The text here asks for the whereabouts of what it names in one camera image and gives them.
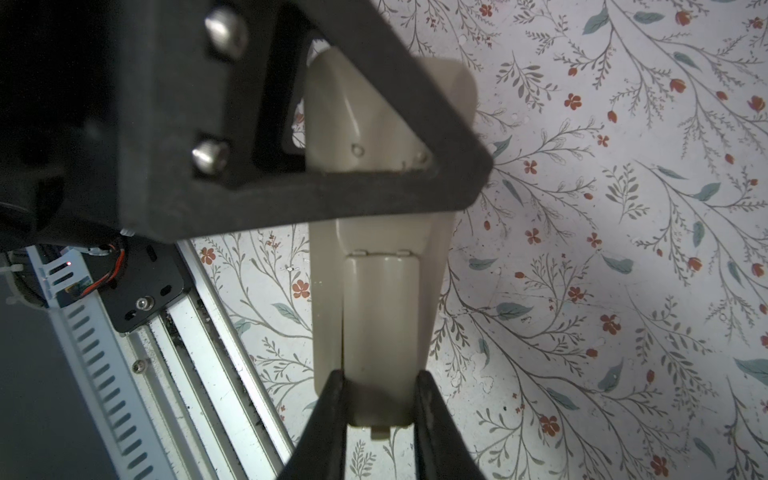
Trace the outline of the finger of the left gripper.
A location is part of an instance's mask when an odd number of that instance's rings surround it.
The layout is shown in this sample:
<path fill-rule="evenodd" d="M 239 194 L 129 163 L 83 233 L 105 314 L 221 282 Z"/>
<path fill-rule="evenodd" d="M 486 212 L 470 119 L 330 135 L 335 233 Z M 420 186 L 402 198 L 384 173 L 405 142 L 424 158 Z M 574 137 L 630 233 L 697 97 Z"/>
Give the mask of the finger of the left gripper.
<path fill-rule="evenodd" d="M 488 150 L 369 1 L 132 1 L 121 47 L 124 212 L 163 242 L 358 210 L 461 210 Z M 432 152 L 423 173 L 311 173 L 291 126 L 308 50 L 341 52 Z"/>

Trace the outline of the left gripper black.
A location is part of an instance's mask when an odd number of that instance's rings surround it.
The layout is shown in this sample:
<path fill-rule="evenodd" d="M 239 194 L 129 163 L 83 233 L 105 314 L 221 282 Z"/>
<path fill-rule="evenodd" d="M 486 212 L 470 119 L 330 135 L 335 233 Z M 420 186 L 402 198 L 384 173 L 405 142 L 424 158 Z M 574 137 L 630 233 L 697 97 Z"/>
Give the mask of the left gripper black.
<path fill-rule="evenodd" d="M 1 4 L 1 249 L 99 246 L 137 226 L 120 181 L 132 1 Z"/>

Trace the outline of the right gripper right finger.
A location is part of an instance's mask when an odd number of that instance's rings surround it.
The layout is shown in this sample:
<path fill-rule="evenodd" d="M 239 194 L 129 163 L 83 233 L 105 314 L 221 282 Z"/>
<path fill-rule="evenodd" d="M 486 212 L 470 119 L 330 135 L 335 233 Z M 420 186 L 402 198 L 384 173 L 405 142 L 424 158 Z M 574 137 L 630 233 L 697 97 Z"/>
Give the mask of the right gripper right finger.
<path fill-rule="evenodd" d="M 473 461 L 434 377 L 426 370 L 416 377 L 413 415 L 417 479 L 485 479 Z"/>

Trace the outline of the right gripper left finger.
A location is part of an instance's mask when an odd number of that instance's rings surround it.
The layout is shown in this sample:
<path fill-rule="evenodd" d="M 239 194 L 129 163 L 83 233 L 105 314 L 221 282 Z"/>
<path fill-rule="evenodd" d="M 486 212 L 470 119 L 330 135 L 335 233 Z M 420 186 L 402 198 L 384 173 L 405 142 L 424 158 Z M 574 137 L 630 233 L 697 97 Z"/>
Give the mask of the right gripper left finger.
<path fill-rule="evenodd" d="M 332 371 L 279 480 L 341 480 L 345 477 L 348 388 L 342 370 Z"/>

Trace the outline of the white remote control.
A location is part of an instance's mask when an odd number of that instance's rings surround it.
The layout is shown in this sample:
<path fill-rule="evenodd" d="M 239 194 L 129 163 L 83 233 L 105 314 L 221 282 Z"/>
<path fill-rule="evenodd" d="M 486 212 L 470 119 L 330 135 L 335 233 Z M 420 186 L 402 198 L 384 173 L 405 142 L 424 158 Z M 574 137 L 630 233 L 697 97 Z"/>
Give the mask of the white remote control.
<path fill-rule="evenodd" d="M 414 173 L 432 152 L 372 83 L 336 47 L 309 65 L 304 99 L 306 154 L 314 173 Z M 427 364 L 455 212 L 358 210 L 313 221 L 310 240 L 314 373 L 343 371 L 343 263 L 349 256 L 419 259 L 418 360 Z"/>

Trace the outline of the white battery cover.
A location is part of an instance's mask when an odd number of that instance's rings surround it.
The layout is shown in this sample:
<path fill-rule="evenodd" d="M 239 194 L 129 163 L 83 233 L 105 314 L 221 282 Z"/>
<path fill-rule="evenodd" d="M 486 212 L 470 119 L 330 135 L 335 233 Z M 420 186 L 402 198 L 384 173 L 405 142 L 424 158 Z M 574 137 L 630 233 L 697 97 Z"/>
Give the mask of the white battery cover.
<path fill-rule="evenodd" d="M 413 422 L 418 360 L 419 259 L 349 256 L 343 263 L 343 371 L 349 424 L 386 440 Z"/>

